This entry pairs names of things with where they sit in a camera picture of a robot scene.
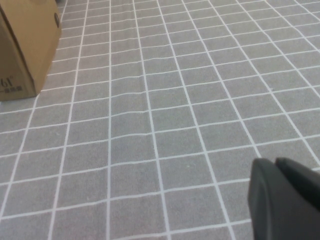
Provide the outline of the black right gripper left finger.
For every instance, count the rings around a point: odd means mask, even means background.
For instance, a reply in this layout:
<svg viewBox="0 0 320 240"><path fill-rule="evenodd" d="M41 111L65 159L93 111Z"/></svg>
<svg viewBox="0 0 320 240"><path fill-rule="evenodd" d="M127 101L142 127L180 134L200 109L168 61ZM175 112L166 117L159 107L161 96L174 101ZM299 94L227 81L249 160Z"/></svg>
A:
<svg viewBox="0 0 320 240"><path fill-rule="evenodd" d="M320 186L293 186L275 162L252 162L247 200L254 239L318 240Z"/></svg>

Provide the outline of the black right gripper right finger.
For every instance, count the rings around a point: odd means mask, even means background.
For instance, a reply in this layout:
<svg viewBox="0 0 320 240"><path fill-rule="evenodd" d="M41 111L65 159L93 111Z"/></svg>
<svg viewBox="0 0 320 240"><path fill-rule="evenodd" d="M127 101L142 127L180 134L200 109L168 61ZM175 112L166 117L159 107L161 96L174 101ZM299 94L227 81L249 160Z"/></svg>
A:
<svg viewBox="0 0 320 240"><path fill-rule="evenodd" d="M320 175L306 166L286 157L278 157L275 165L294 187L319 187Z"/></svg>

